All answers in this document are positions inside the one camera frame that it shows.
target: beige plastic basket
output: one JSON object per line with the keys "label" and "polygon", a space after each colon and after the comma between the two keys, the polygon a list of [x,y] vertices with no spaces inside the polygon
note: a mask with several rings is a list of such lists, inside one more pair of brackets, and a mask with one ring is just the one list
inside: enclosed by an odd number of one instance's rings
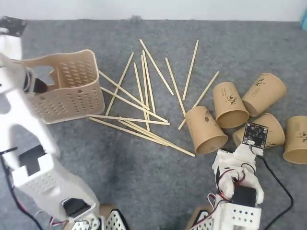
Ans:
{"label": "beige plastic basket", "polygon": [[47,124],[100,114],[105,109],[93,51],[53,54],[23,60],[23,63],[30,68],[51,66],[54,69],[50,72],[54,85],[49,85],[46,93],[28,97]]}

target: robotic arm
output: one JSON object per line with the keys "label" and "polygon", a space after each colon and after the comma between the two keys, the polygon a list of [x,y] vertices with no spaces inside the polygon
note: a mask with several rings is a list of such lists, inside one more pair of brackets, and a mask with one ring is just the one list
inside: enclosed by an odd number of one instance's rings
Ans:
{"label": "robotic arm", "polygon": [[[22,62],[11,60],[22,56],[19,37],[24,29],[22,25],[25,26],[25,21],[20,19],[3,17],[0,20],[0,94],[5,95],[11,106],[8,113],[0,115],[0,152],[13,170],[14,186],[32,197],[43,211],[60,221],[84,221],[80,228],[83,230],[103,230],[105,219],[99,216],[95,194],[80,177],[68,172],[57,160],[59,149],[25,96],[25,93],[33,93],[35,73]],[[21,125],[33,133],[41,145],[18,157],[12,150],[10,136],[14,125]]]}
{"label": "robotic arm", "polygon": [[212,166],[218,191],[213,195],[213,211],[201,211],[190,230],[259,229],[258,205],[263,202],[264,192],[255,175],[255,158],[263,155],[267,127],[247,123],[246,130],[244,143],[234,153],[217,151]]}

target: tipped-over paper cup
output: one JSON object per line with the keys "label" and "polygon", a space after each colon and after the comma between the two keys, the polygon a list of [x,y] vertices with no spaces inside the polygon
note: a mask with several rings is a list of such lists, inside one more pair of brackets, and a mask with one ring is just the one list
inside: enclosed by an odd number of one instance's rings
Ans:
{"label": "tipped-over paper cup", "polygon": [[296,164],[307,164],[307,116],[292,116],[287,120],[283,157]]}
{"label": "tipped-over paper cup", "polygon": [[222,82],[213,89],[216,122],[221,128],[235,128],[247,122],[249,113],[232,82]]}
{"label": "tipped-over paper cup", "polygon": [[189,110],[186,114],[186,122],[196,154],[213,152],[228,141],[228,136],[223,133],[204,106]]}
{"label": "tipped-over paper cup", "polygon": [[262,73],[243,96],[242,101],[250,116],[255,117],[285,96],[286,93],[287,88],[278,77],[271,73]]}
{"label": "tipped-over paper cup", "polygon": [[[283,145],[284,144],[284,132],[279,121],[272,114],[264,114],[253,123],[266,126],[269,128],[267,141],[265,148]],[[242,143],[245,127],[237,130],[232,134],[236,146]]]}

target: white wall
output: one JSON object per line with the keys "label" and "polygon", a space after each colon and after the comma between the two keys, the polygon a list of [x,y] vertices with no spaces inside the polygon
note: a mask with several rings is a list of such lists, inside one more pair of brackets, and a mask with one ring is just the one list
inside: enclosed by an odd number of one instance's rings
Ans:
{"label": "white wall", "polygon": [[300,21],[307,0],[0,0],[0,15],[25,19]]}

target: gray carpet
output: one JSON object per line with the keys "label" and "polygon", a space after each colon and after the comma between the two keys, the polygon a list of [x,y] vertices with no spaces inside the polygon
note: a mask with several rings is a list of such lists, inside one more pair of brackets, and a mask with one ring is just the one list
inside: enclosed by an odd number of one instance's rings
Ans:
{"label": "gray carpet", "polygon": [[[267,111],[283,127],[287,118],[306,115],[307,33],[299,23],[275,22],[200,22],[200,21],[37,21],[30,22],[23,36],[24,58],[57,52],[91,49],[99,68],[118,81],[131,54],[141,69],[142,38],[166,80],[173,88],[165,57],[169,58],[182,94],[194,46],[199,49],[184,106],[191,108],[216,71],[217,84],[232,81],[243,95],[261,72],[279,76],[288,88],[287,96]],[[152,131],[191,150],[193,144],[176,96],[171,96],[153,65],[149,64],[157,113],[168,119],[170,127],[151,125]],[[47,80],[49,69],[38,69]],[[101,85],[115,87],[100,79]],[[133,68],[130,66],[123,87],[139,96]],[[106,105],[111,97],[104,93]],[[212,89],[200,105],[214,115]],[[111,115],[143,118],[143,113],[115,100]],[[140,139],[88,119],[49,126],[61,150],[61,163],[83,178],[101,203],[114,203],[134,230],[182,230],[194,208],[206,204],[209,192],[215,192],[211,165],[215,154],[196,158],[171,148]],[[20,128],[13,131],[20,151],[37,140]],[[235,146],[230,138],[228,149]],[[307,229],[307,167],[291,164],[282,157],[283,148],[265,151],[265,157],[295,199],[295,207],[272,226],[272,230]],[[274,181],[263,163],[257,161],[257,175],[265,192],[261,205],[261,229],[289,205],[289,199]],[[35,229],[33,222],[16,211],[0,174],[0,229]],[[37,208],[18,192],[20,200],[32,212]],[[39,214],[47,228],[47,215]]]}

